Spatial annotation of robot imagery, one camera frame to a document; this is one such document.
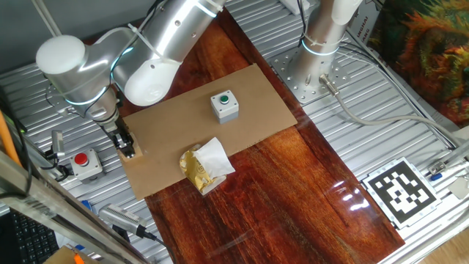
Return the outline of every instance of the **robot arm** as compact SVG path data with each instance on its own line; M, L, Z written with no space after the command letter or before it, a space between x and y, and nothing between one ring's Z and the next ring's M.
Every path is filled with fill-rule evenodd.
M73 36L54 37L39 48L37 65L78 114L100 125L131 158L133 140L109 87L116 84L138 106L162 100L183 59L225 1L162 1L137 32L112 29L93 45Z

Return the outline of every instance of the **brown cardboard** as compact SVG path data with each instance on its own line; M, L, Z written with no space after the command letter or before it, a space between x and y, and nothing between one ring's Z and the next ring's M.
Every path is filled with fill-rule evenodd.
M228 89L239 103L239 117L220 125L210 97ZM217 137L230 156L297 123L257 65L136 112L124 121L143 153L123 163L138 200L184 179L178 162L195 144Z
M80 255L81 259L85 264L99 264L97 260L93 260L91 257L86 256L82 252L77 250L77 253ZM75 252L66 246L61 247L57 252L55 252L51 257L49 257L44 264L75 264Z

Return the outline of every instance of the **wooden table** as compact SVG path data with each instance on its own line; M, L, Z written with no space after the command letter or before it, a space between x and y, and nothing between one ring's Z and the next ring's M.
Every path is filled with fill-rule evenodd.
M205 197L185 179L145 199L177 262L377 263L403 245L226 10L193 47L166 99L253 63L298 124L229 157L236 172ZM126 103L121 113L139 109Z

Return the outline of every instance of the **food wrapper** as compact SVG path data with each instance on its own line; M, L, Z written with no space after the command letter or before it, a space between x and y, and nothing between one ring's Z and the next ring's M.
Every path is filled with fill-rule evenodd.
M196 156L201 157L206 167ZM226 174L235 171L216 138L203 147L197 144L186 151L181 156L180 167L184 175L203 195L220 185L226 179Z

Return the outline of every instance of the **red button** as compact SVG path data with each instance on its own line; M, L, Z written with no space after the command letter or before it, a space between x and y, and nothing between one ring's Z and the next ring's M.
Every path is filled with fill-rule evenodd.
M79 153L75 156L75 163L84 166L88 164L88 157L85 153Z

